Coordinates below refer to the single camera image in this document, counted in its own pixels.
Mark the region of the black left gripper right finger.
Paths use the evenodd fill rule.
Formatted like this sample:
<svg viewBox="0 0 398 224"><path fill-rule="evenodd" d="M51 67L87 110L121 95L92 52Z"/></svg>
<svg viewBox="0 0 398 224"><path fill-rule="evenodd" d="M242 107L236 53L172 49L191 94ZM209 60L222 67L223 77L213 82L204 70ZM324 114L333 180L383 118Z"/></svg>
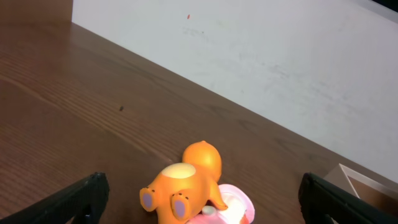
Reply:
<svg viewBox="0 0 398 224"><path fill-rule="evenodd" d="M313 173L305 173L298 200L306 224L397 224L397 218Z"/></svg>

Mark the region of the orange dinosaur toy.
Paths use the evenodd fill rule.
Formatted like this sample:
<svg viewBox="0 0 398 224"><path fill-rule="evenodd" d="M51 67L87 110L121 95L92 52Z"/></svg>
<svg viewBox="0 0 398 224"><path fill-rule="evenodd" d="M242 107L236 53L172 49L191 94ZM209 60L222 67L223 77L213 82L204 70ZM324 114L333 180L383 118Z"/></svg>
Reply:
<svg viewBox="0 0 398 224"><path fill-rule="evenodd" d="M227 210L218 181L222 162L217 149L206 141L189 145L182 162L164 168L139 192L140 203L148 212L156 211L159 223L186 223L211 202Z"/></svg>

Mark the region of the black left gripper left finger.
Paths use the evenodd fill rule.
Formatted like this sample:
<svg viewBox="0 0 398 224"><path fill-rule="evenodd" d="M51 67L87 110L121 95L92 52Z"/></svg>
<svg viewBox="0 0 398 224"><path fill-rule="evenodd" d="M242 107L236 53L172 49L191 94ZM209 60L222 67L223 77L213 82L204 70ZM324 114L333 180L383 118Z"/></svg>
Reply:
<svg viewBox="0 0 398 224"><path fill-rule="evenodd" d="M102 172L85 177L47 198L1 219L2 224L98 224L109 198L109 184Z"/></svg>

